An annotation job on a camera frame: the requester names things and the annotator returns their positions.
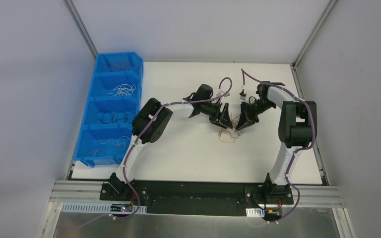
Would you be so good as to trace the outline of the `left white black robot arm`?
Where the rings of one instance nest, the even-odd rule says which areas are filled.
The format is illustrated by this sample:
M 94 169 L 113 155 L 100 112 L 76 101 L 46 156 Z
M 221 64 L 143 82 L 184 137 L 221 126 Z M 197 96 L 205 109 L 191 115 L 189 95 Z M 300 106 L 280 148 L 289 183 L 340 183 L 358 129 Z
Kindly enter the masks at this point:
M 186 113 L 186 118 L 192 118 L 199 114 L 208 116 L 209 122 L 220 128 L 232 128 L 229 104 L 222 104 L 221 99 L 229 96 L 232 85 L 222 90 L 219 86 L 219 94 L 214 97 L 213 89 L 207 84 L 201 84 L 196 92 L 180 101 L 162 104 L 155 98 L 150 98 L 132 121 L 132 137 L 121 165 L 114 173 L 120 181 L 112 186 L 113 195 L 118 200 L 127 200 L 131 192 L 136 189 L 131 182 L 135 179 L 138 154 L 148 143 L 156 142 L 173 116 L 170 106 L 179 106 Z

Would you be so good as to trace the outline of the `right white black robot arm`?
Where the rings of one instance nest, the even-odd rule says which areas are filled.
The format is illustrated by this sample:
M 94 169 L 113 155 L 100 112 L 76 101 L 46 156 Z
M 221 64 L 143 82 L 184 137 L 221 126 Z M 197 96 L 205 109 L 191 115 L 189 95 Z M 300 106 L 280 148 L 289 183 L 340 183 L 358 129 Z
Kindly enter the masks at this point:
M 268 109 L 281 110 L 278 137 L 281 142 L 274 166 L 267 173 L 256 198 L 268 203 L 292 198 L 289 178 L 302 151 L 310 149 L 316 139 L 317 105 L 297 98 L 282 83 L 263 81 L 257 86 L 259 98 L 240 104 L 237 130 L 259 122 L 258 116 Z

